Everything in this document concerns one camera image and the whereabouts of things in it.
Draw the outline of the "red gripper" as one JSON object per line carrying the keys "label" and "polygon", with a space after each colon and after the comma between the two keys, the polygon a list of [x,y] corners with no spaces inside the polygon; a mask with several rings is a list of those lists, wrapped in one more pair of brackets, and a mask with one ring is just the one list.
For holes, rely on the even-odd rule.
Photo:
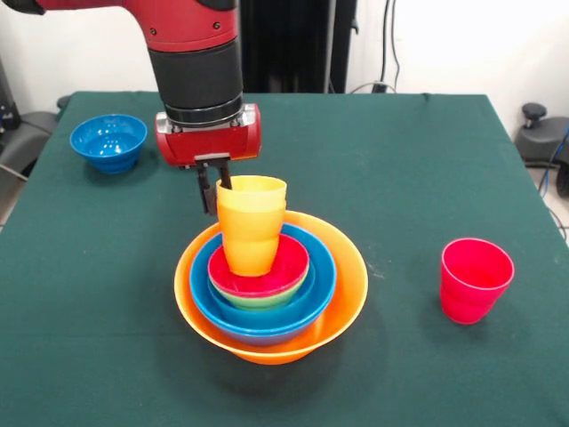
{"label": "red gripper", "polygon": [[[229,122],[205,127],[174,130],[174,124],[165,112],[156,114],[156,145],[168,165],[193,167],[204,212],[213,215],[213,195],[205,161],[212,158],[245,160],[255,158],[261,151],[261,115],[257,104],[247,103]],[[228,161],[220,160],[216,166],[220,185],[232,189]]]}

